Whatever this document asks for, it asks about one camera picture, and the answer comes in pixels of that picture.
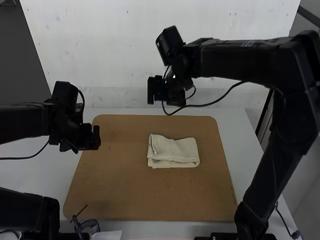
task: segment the beige towel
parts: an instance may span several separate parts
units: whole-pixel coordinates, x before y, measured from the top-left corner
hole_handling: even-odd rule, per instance
[[[150,134],[147,158],[148,167],[153,169],[195,168],[200,164],[197,143],[193,137],[172,140]]]

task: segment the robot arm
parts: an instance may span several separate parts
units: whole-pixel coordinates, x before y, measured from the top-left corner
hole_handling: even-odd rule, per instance
[[[269,40],[200,38],[185,44],[175,26],[156,39],[167,76],[148,79],[148,103],[186,105],[192,78],[221,77],[275,90],[271,135],[234,221],[239,240],[258,240],[302,156],[320,132],[320,40],[314,31]]]
[[[60,144],[60,152],[97,150],[101,145],[99,126],[83,123],[82,93],[69,82],[57,81],[52,97],[43,103],[0,105],[0,144],[49,136],[50,145]]]

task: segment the cork board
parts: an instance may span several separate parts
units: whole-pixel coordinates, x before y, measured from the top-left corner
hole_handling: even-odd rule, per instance
[[[217,122],[209,116],[99,115],[101,147],[84,151],[63,213],[70,219],[231,222],[237,201]],[[149,135],[193,137],[200,165],[148,167]]]

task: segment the white paper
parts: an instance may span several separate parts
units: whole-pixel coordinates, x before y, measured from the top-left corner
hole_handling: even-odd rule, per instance
[[[120,231],[100,231],[91,236],[91,240],[120,240],[122,230]]]

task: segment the white table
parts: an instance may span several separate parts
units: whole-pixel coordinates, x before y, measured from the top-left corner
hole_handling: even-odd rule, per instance
[[[163,115],[159,108],[86,108],[84,122],[92,122],[100,114]],[[216,119],[238,203],[250,185],[263,151],[242,108],[184,109],[181,115],[211,116]],[[29,156],[45,144],[48,137],[24,139],[0,146],[0,155]],[[56,198],[60,203],[61,231],[71,232],[73,226],[63,215],[63,205],[81,154],[60,153],[57,146],[47,148],[28,160],[0,161],[0,186]],[[279,198],[279,210],[291,231],[296,225],[285,200]],[[233,223],[218,222],[160,222],[160,221],[100,221],[102,231],[122,230],[122,240],[140,238],[193,239],[209,236],[211,232],[235,232]],[[281,219],[273,213],[269,233],[278,240],[290,240]]]

